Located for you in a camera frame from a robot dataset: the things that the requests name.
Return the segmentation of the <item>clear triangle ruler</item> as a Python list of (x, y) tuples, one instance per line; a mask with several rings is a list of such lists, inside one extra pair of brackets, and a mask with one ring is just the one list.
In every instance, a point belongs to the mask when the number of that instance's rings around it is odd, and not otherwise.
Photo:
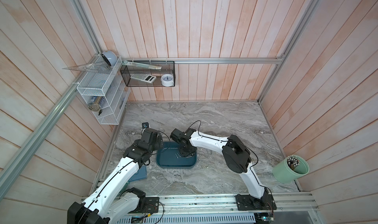
[(74, 67), (66, 67), (65, 70), (82, 71), (82, 72), (94, 72), (94, 73), (108, 73), (109, 68), (104, 65), (103, 62), (90, 63), (85, 65), (79, 65)]

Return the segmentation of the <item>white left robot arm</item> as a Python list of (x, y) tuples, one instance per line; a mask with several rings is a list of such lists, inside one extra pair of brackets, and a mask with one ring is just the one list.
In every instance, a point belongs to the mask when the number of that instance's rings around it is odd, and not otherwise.
[(144, 217), (158, 211), (158, 199), (146, 200), (145, 192), (124, 185), (142, 166), (147, 166), (153, 152), (163, 148), (159, 131), (146, 128), (126, 149), (116, 168), (105, 181), (82, 203), (74, 202), (68, 209), (69, 224), (114, 224), (130, 212)]

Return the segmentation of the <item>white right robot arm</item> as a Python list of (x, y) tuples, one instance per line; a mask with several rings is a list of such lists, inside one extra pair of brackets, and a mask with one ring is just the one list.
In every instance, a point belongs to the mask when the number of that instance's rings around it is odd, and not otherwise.
[(236, 135), (217, 137), (200, 133), (195, 129), (174, 129), (170, 138), (177, 142), (182, 157), (192, 156), (197, 148), (205, 148), (223, 155), (227, 167), (238, 173), (247, 186), (248, 194), (235, 196), (239, 211), (277, 209), (270, 190), (263, 186), (254, 170), (251, 151)]

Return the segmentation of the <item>white calculator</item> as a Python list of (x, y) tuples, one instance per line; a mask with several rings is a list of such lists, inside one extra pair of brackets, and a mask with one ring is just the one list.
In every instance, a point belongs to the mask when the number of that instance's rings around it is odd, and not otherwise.
[(156, 76), (150, 74), (131, 74), (131, 79), (138, 80), (145, 83), (153, 83), (156, 80)]

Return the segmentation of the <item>white tape roll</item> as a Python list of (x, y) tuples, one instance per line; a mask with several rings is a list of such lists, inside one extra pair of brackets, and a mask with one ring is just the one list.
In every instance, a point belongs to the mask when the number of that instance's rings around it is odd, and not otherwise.
[(175, 85), (174, 82), (175, 77), (172, 74), (164, 74), (161, 76), (161, 84), (164, 87), (173, 87)]

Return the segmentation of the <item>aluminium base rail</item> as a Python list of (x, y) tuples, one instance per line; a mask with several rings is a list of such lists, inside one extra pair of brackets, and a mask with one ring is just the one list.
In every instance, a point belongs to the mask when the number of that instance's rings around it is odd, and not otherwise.
[(99, 197), (75, 202), (68, 210), (69, 224), (216, 224), (276, 223), (286, 214), (318, 222), (319, 210), (310, 192), (272, 193), (263, 200), (247, 194), (145, 195), (131, 189), (116, 196), (109, 207)]

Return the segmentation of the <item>metal cylinder in shelf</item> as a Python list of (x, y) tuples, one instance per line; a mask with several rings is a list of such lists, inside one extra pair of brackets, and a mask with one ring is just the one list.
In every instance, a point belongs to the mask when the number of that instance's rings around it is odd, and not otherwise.
[(93, 112), (99, 112), (102, 109), (104, 97), (92, 96), (88, 102), (88, 109)]

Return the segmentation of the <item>clear straight ruler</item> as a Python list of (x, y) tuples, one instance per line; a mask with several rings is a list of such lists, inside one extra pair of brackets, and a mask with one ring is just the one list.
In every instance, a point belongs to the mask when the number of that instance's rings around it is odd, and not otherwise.
[(144, 63), (137, 63), (137, 62), (130, 62), (130, 61), (123, 61), (122, 65), (130, 66), (130, 67), (137, 67), (137, 68), (161, 70), (160, 66), (155, 66), (155, 65), (151, 65), (151, 64), (144, 64)]

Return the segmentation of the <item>green pen holder cup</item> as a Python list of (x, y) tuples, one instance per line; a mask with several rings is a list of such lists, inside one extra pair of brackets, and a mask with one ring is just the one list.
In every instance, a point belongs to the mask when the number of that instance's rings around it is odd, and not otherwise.
[(310, 171), (308, 163), (297, 155), (290, 155), (273, 168), (274, 177), (281, 183), (290, 183)]

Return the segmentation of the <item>grey round desk clock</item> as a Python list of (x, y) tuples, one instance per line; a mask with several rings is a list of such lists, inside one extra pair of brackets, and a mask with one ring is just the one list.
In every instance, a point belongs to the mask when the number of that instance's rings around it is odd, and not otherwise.
[(108, 64), (109, 67), (114, 67), (118, 61), (116, 54), (110, 50), (104, 51), (101, 53), (101, 57), (104, 62)]

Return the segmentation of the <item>teal plastic storage tray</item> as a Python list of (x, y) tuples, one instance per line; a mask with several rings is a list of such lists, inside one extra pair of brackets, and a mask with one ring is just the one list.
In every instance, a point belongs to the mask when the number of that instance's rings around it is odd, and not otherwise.
[(156, 163), (166, 169), (191, 169), (196, 165), (197, 153), (192, 158), (181, 157), (179, 144), (176, 142), (164, 142), (163, 148), (157, 151)]

